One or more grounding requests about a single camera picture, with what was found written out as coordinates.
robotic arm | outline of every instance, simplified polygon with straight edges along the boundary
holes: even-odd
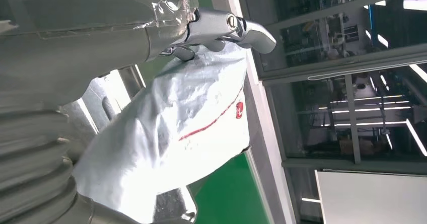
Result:
[[[262,26],[197,0],[0,0],[0,223],[136,224],[77,193],[56,110],[114,69],[224,41],[275,46]]]

green floor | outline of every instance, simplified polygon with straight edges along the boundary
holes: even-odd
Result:
[[[199,0],[199,5],[211,7],[211,0]],[[146,83],[169,60],[158,58],[140,65]],[[196,224],[268,224],[244,154],[231,159],[190,188],[198,206]]]

white panel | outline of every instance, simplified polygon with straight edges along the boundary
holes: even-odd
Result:
[[[326,224],[425,224],[427,178],[317,172]]]

red logo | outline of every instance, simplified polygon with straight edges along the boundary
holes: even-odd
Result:
[[[243,102],[238,102],[236,104],[236,118],[240,119],[243,116]]]

green wall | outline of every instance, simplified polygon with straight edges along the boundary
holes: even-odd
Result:
[[[195,199],[196,224],[268,223],[244,154],[209,175]]]

